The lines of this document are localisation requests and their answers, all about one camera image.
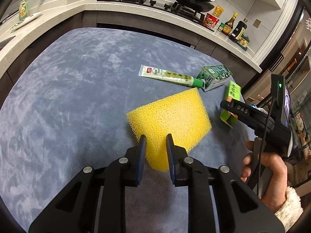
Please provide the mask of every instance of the black wok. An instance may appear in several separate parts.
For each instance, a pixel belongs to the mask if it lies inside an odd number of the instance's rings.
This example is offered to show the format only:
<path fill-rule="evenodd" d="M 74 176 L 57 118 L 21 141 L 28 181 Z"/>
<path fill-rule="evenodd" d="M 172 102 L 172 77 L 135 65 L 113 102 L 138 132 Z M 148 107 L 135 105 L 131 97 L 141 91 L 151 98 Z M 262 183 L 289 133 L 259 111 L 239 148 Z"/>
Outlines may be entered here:
<path fill-rule="evenodd" d="M 215 2 L 215 0 L 176 0 L 178 3 L 189 7 L 197 12 L 211 11 L 215 6 L 209 2 Z"/>

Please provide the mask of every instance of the dish soap bottle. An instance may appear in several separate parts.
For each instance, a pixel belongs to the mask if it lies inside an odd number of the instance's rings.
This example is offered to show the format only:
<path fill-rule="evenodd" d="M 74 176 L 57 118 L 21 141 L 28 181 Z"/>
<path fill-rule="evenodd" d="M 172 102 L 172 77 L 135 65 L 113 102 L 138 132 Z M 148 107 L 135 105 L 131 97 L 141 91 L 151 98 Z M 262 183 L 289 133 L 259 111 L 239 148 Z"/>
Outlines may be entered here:
<path fill-rule="evenodd" d="M 18 12 L 19 12 L 19 21 L 22 21 L 26 17 L 28 17 L 29 13 L 28 0 L 21 0 Z"/>
<path fill-rule="evenodd" d="M 229 39 L 235 43 L 237 43 L 242 35 L 244 34 L 246 28 L 247 28 L 247 19 L 245 18 L 243 21 L 240 21 L 237 25 L 237 27 L 235 27 L 234 31 L 232 32 L 232 34 L 229 36 Z"/>
<path fill-rule="evenodd" d="M 237 16 L 238 16 L 238 13 L 235 12 L 233 14 L 232 18 L 228 22 L 225 23 L 225 26 L 222 29 L 222 33 L 225 34 L 226 36 L 228 36 L 229 33 L 232 31 L 233 24 L 234 24 L 234 21 L 236 20 Z"/>

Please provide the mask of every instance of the light green box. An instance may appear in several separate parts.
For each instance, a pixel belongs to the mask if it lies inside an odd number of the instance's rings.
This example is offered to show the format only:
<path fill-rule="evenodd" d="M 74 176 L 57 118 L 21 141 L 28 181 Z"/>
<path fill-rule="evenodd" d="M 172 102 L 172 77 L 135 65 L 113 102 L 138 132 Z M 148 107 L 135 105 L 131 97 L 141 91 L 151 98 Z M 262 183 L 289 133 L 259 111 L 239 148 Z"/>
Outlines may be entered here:
<path fill-rule="evenodd" d="M 241 87 L 236 84 L 233 81 L 230 81 L 227 90 L 225 91 L 225 97 L 224 99 L 228 102 L 231 102 L 232 99 L 235 99 L 237 101 L 240 100 L 241 96 Z M 220 113 L 220 119 L 223 121 L 226 125 L 230 126 L 232 128 L 232 125 L 235 123 L 235 121 L 238 119 L 237 115 L 234 115 L 226 110 L 222 110 Z"/>
<path fill-rule="evenodd" d="M 204 66 L 197 76 L 197 79 L 204 80 L 202 89 L 204 92 L 206 92 L 215 87 L 223 85 L 226 81 L 229 80 L 231 75 L 232 72 L 230 72 L 223 65 Z"/>

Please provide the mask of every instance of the white plate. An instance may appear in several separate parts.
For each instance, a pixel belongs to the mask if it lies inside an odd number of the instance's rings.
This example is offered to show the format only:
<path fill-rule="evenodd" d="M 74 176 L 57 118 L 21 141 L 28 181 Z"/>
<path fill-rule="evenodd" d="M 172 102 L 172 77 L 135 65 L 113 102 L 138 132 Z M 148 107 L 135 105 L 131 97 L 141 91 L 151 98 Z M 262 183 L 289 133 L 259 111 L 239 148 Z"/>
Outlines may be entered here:
<path fill-rule="evenodd" d="M 32 20 L 34 20 L 35 18 L 37 18 L 39 15 L 42 14 L 42 11 L 39 11 L 37 13 L 33 13 L 32 15 L 26 17 L 25 19 L 19 21 L 18 23 L 16 23 L 15 25 L 13 25 L 10 30 L 17 30 L 20 27 L 28 24 L 29 22 L 31 22 Z"/>

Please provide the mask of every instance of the green cap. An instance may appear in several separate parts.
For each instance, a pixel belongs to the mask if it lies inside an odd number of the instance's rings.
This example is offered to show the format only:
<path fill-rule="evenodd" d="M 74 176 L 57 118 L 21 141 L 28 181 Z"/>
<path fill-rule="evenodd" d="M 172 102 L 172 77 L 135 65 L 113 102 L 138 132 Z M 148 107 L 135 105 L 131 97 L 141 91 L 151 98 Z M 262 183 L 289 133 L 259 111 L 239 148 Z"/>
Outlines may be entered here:
<path fill-rule="evenodd" d="M 192 87 L 201 89 L 203 85 L 204 85 L 203 80 L 193 78 Z"/>

